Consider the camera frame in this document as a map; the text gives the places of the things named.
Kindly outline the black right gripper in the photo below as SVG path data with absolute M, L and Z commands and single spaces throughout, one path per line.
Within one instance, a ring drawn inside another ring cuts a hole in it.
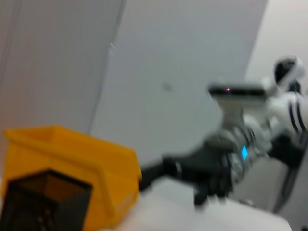
M 228 195 L 233 191 L 231 176 L 231 144 L 205 141 L 187 153 L 167 154 L 160 162 L 141 168 L 139 190 L 168 175 L 192 185 L 194 205 L 203 205 L 209 196 Z

